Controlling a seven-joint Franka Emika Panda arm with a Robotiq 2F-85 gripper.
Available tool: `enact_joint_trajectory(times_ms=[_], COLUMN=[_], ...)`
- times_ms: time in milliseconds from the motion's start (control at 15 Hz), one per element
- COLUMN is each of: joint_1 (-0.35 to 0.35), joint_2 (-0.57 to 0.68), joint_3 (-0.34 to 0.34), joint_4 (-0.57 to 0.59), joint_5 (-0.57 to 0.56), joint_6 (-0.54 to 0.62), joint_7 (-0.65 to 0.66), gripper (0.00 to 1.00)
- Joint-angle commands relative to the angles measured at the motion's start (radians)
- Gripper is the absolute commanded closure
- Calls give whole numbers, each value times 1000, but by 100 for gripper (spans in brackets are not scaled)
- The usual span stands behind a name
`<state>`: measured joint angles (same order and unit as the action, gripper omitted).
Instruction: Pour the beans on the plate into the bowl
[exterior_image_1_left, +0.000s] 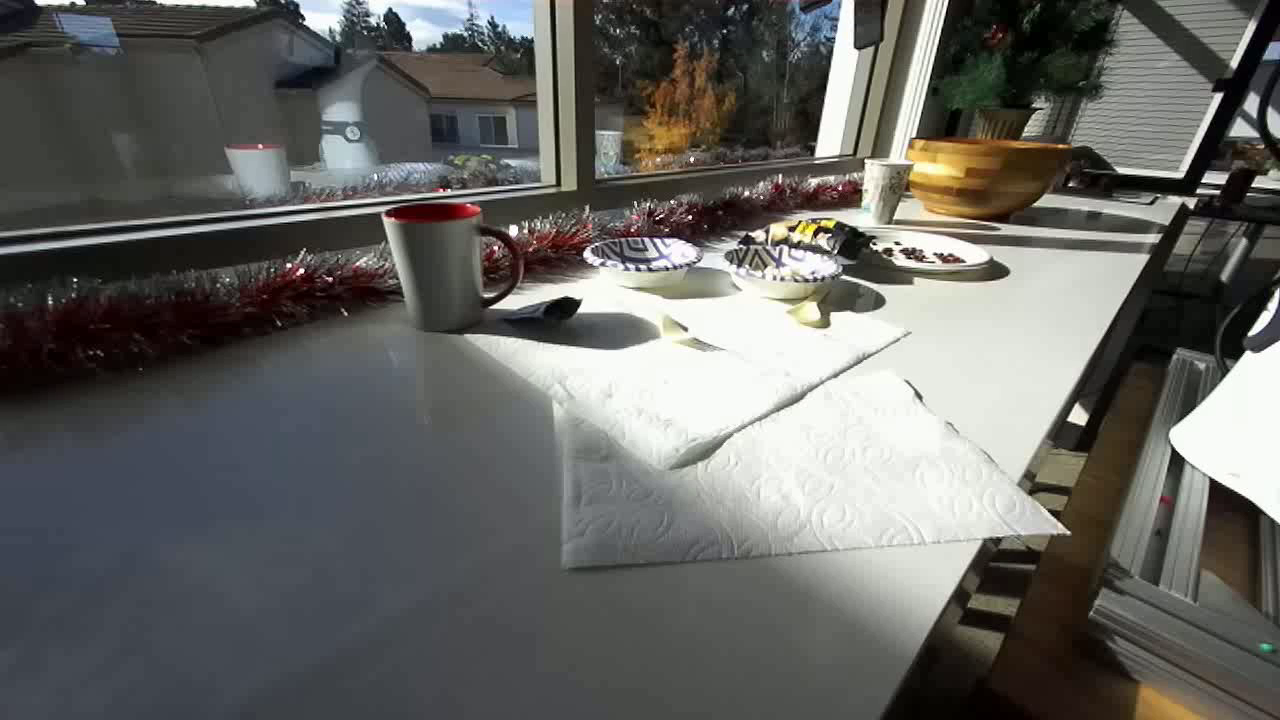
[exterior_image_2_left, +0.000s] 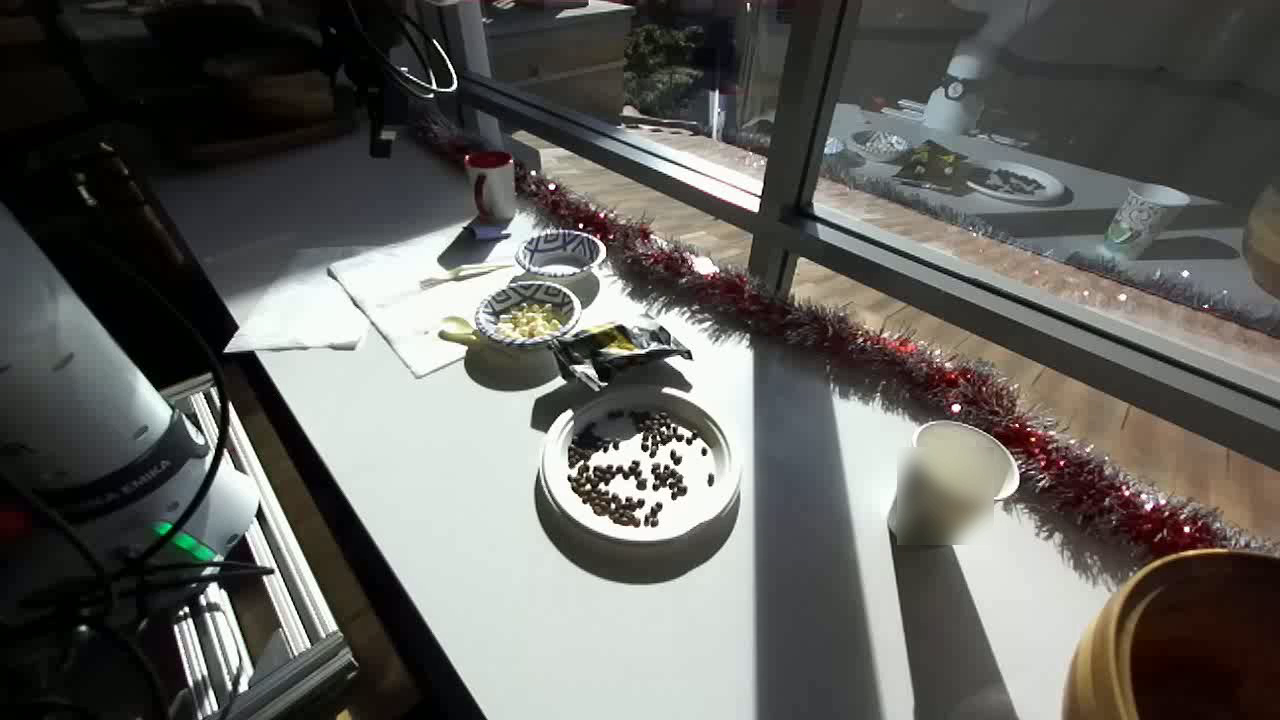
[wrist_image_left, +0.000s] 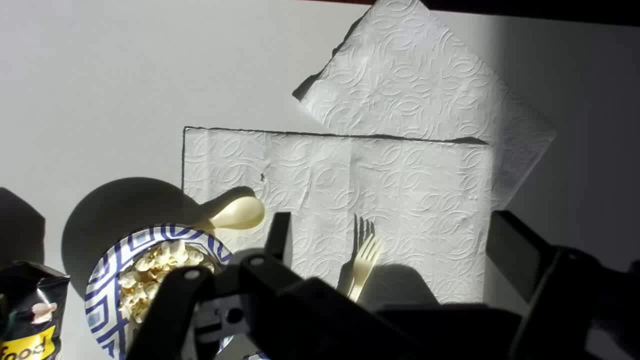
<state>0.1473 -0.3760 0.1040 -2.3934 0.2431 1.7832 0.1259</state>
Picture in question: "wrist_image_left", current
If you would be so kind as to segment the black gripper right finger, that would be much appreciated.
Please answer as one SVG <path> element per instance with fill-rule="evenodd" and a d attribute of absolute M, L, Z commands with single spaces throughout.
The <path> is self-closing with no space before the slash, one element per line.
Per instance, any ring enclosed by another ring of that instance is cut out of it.
<path fill-rule="evenodd" d="M 508 210 L 489 215 L 485 253 L 528 303 L 510 360 L 599 360 L 585 350 L 592 328 L 640 360 L 640 261 L 626 269 L 553 246 Z"/>

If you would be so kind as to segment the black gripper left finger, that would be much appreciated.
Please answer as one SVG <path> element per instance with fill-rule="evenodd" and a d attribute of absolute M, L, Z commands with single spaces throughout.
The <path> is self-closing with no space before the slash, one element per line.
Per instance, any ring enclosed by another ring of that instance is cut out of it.
<path fill-rule="evenodd" d="M 289 213 L 276 211 L 266 246 L 244 249 L 218 274 L 171 269 L 159 285 L 126 360 L 216 360 L 226 337 L 244 334 L 267 360 L 284 360 L 277 293 L 291 281 L 284 263 Z"/>

